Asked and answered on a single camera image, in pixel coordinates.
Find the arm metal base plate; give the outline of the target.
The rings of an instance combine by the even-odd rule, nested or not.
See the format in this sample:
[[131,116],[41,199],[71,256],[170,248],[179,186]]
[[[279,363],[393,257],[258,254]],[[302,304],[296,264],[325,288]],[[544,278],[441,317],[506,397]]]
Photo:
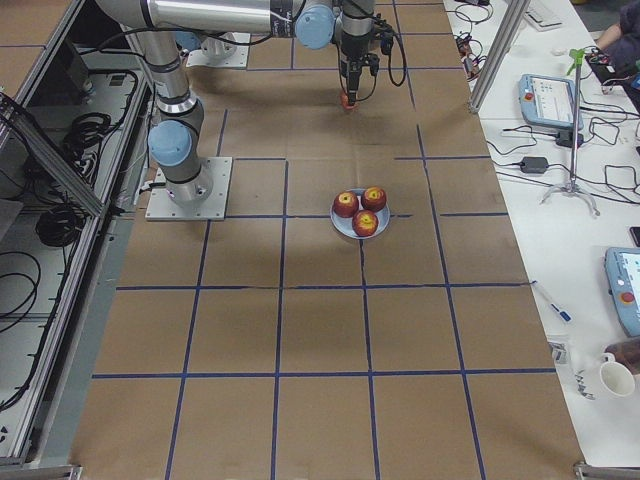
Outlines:
[[165,175],[166,168],[157,170],[145,218],[149,221],[221,221],[225,218],[228,191],[232,175],[231,157],[199,158],[200,172],[189,182],[176,183]]
[[187,67],[243,69],[247,66],[250,34],[228,32],[221,39],[203,35],[196,38],[199,46],[189,53]]

